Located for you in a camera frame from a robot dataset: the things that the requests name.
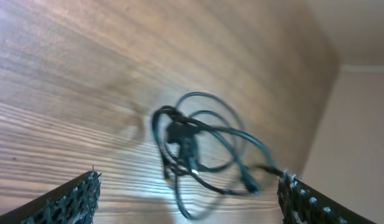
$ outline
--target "black cable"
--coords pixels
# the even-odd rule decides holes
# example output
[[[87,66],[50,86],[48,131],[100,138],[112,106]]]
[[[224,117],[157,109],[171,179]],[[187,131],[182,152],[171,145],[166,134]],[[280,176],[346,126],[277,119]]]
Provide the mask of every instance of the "black cable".
[[[239,128],[241,130],[237,130],[231,127],[230,123],[220,114],[209,111],[202,110],[196,111],[189,116],[184,116],[180,111],[180,105],[188,98],[192,96],[202,96],[206,98],[211,98],[221,105],[223,105],[233,116],[235,121],[237,122]],[[164,142],[160,136],[159,123],[160,117],[166,114],[172,122],[166,128],[167,139]],[[223,126],[210,126],[205,124],[194,117],[202,114],[207,114],[210,116],[214,116],[219,119],[224,125]],[[232,160],[227,162],[226,164],[218,167],[206,167],[205,165],[200,163],[199,156],[199,147],[197,144],[197,135],[203,131],[210,133],[213,137],[215,137],[218,141],[224,145],[224,147],[229,151],[232,155]],[[274,161],[271,158],[271,153],[268,148],[259,140],[254,138],[252,135],[245,132],[244,124],[242,123],[239,116],[236,114],[234,109],[227,105],[223,100],[217,98],[214,95],[208,93],[201,92],[193,92],[188,93],[181,97],[176,103],[175,107],[172,106],[163,106],[158,109],[152,117],[152,133],[154,140],[159,148],[159,153],[162,158],[163,164],[163,174],[164,178],[167,181],[167,184],[173,187],[176,202],[178,204],[180,212],[188,219],[191,220],[199,220],[205,218],[209,215],[209,211],[213,210],[221,200],[217,200],[211,207],[208,208],[206,212],[203,212],[200,215],[191,215],[184,206],[182,201],[181,192],[179,189],[179,178],[183,175],[189,175],[193,177],[198,183],[203,185],[205,188],[217,192],[221,195],[238,195],[238,196],[247,196],[250,194],[258,194],[260,190],[260,186],[256,183],[255,179],[250,175],[250,168],[245,166],[242,162],[242,157],[246,152],[246,142],[250,142],[254,144],[258,149],[263,151],[263,154],[266,159],[266,163],[268,165],[256,165],[251,169],[263,169],[264,171],[282,176],[283,172],[278,170],[274,164]],[[221,133],[227,133],[232,136],[232,144],[230,144]],[[242,139],[241,146],[239,150],[237,150],[237,140],[236,137]],[[177,156],[174,155],[168,148],[167,144],[177,144],[179,149]],[[221,189],[215,187],[213,185],[208,184],[204,180],[199,177],[199,172],[209,172],[209,173],[217,173],[222,172],[229,168],[229,166],[236,164],[239,166],[241,181],[244,183],[247,192],[235,191],[232,189]],[[172,176],[174,179],[174,185],[172,186],[170,172],[172,172]]]

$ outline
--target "cable connector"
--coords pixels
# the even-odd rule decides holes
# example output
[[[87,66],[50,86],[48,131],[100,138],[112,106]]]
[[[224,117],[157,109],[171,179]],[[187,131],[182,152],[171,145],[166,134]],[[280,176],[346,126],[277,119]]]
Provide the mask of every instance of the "cable connector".
[[[172,190],[172,181],[170,178],[166,179],[166,184],[167,184],[167,187]]]
[[[168,144],[177,143],[181,145],[183,139],[192,138],[200,132],[200,129],[190,124],[173,122],[168,125],[166,132]]]
[[[247,172],[242,172],[241,175],[241,181],[243,181],[244,186],[246,187],[247,191],[252,194],[260,194],[260,185],[255,181],[254,177],[252,177]]]

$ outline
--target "wooden panel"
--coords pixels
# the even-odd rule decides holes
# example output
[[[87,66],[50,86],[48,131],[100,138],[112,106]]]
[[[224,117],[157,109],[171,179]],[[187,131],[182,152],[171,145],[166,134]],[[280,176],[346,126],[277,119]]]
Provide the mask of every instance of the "wooden panel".
[[[149,116],[189,91],[229,102],[280,168],[300,173],[336,71],[301,0],[0,0],[0,214],[94,165],[96,223],[184,221]],[[194,99],[185,111],[224,113]],[[208,164],[229,159],[208,136],[201,145]],[[224,186],[235,172],[205,178]],[[204,222],[279,223],[266,185]],[[190,179],[182,186],[193,211],[215,197]]]

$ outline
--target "cable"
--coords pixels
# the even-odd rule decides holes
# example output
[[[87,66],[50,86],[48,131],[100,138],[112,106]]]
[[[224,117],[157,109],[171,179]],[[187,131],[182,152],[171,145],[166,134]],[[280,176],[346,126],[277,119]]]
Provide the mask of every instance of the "cable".
[[[188,98],[192,96],[201,96],[215,100],[216,102],[223,105],[233,116],[235,121],[238,124],[238,129],[234,129],[231,127],[230,123],[220,114],[209,111],[209,110],[201,110],[196,111],[189,116],[184,116],[179,108],[181,104]],[[159,130],[160,118],[162,115],[166,114],[170,117],[171,122],[166,128],[167,138],[164,142],[161,139],[161,132]],[[195,117],[207,114],[210,116],[214,116],[219,119],[225,126],[210,126],[205,124]],[[162,159],[163,164],[163,175],[168,185],[173,187],[175,198],[177,205],[179,207],[180,212],[188,219],[191,220],[200,220],[205,218],[210,214],[210,211],[215,209],[215,207],[220,203],[221,200],[217,200],[213,203],[205,212],[200,215],[192,215],[190,214],[182,201],[181,192],[179,188],[179,178],[184,175],[189,175],[193,177],[198,183],[200,183],[205,188],[217,192],[221,195],[237,195],[237,196],[247,196],[251,194],[258,194],[260,191],[259,184],[255,181],[255,179],[250,175],[250,171],[252,169],[263,169],[264,171],[282,176],[283,172],[276,168],[274,161],[271,158],[271,153],[269,149],[259,140],[257,140],[252,135],[245,132],[245,126],[242,123],[239,116],[236,114],[235,110],[229,106],[226,102],[219,99],[218,97],[202,92],[192,92],[182,96],[175,107],[172,106],[163,106],[154,112],[152,116],[152,133],[154,140],[159,148],[159,153]],[[217,167],[206,167],[205,165],[200,163],[199,156],[199,147],[197,144],[197,135],[201,132],[208,132],[213,137],[215,137],[232,155],[232,160],[227,162],[222,166]],[[232,144],[230,144],[221,133],[230,134],[232,137]],[[241,138],[241,144],[238,149],[238,144],[236,138]],[[261,149],[263,152],[266,163],[268,165],[255,165],[251,168],[245,166],[242,162],[242,157],[246,152],[246,142],[250,142],[254,144],[258,149]],[[177,155],[174,155],[168,148],[168,144],[176,144],[179,149]],[[225,171],[230,166],[236,164],[239,167],[241,181],[244,183],[246,192],[240,192],[232,190],[231,187],[227,189],[221,189],[215,187],[199,177],[199,172],[209,172],[209,173],[218,173]],[[171,175],[174,180],[174,185],[172,185]]]

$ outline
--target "white wall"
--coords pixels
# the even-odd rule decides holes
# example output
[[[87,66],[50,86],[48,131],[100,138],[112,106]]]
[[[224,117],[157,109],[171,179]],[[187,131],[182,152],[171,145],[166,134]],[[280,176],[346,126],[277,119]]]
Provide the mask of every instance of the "white wall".
[[[307,0],[342,63],[384,65],[384,0]]]
[[[302,181],[384,223],[384,70],[340,73]]]

